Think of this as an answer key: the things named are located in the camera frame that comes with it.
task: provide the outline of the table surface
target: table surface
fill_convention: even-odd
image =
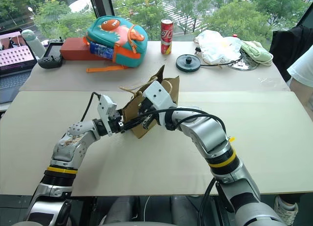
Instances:
[[[139,67],[110,72],[86,73],[86,68],[105,67],[109,61],[64,61],[62,67],[55,69],[36,64],[20,90],[119,91],[119,86],[134,88],[145,84],[162,65],[165,65],[165,77],[180,76],[180,91],[290,90],[274,64],[259,65],[245,72],[227,66],[203,67],[194,73],[179,71],[176,59],[183,54],[194,54],[195,47],[194,42],[173,42],[172,53],[162,55],[160,42],[148,42],[146,56]]]
[[[127,92],[106,92],[122,107]],[[55,143],[83,114],[90,92],[22,91],[0,121],[0,193],[32,195]],[[179,105],[219,116],[261,193],[313,191],[313,123],[293,92],[181,92]],[[94,100],[86,119],[99,117]],[[190,138],[155,126],[92,144],[74,196],[203,194],[211,173]]]

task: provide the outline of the white bottle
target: white bottle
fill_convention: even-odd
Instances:
[[[30,46],[31,50],[39,58],[42,58],[45,54],[45,47],[42,45],[35,33],[30,29],[25,29],[22,31],[22,36],[26,40],[27,44]]]

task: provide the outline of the red can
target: red can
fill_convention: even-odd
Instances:
[[[174,22],[166,18],[161,20],[161,53],[170,54],[172,51]]]

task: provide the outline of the window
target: window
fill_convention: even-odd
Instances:
[[[274,30],[296,26],[313,0],[112,0],[114,13],[160,40],[160,20],[175,22],[174,40],[192,41],[205,29],[237,34],[269,49]]]
[[[31,29],[40,41],[80,37],[95,20],[90,0],[0,0],[0,31]]]

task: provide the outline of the white shirt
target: white shirt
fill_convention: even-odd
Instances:
[[[313,88],[313,45],[287,71],[298,82]]]

